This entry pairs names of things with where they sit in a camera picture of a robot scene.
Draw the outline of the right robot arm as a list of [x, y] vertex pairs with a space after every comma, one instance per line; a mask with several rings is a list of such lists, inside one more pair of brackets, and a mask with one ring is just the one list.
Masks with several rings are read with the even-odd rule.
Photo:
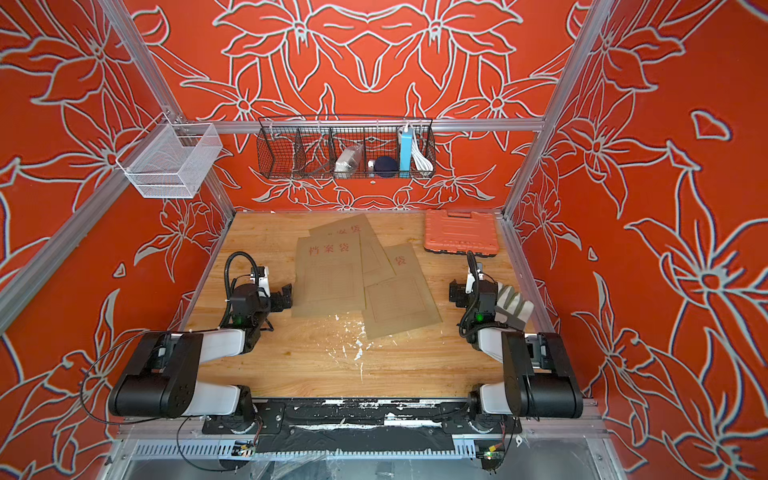
[[502, 365], [503, 380], [469, 394], [468, 416], [578, 418], [583, 396], [560, 335], [527, 333], [534, 304], [486, 274], [471, 251], [464, 283], [449, 284], [449, 301], [464, 310], [458, 333]]

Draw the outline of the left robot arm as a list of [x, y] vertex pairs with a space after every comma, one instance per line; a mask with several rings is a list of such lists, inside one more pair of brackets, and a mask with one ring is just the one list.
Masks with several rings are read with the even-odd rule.
[[142, 335], [113, 388], [108, 409], [120, 417], [173, 419], [224, 417], [256, 422], [250, 389], [198, 378], [200, 366], [251, 352], [272, 331], [272, 313], [293, 305], [293, 286], [270, 288], [269, 269], [246, 252], [231, 254], [224, 267], [225, 311], [214, 329], [152, 331]]

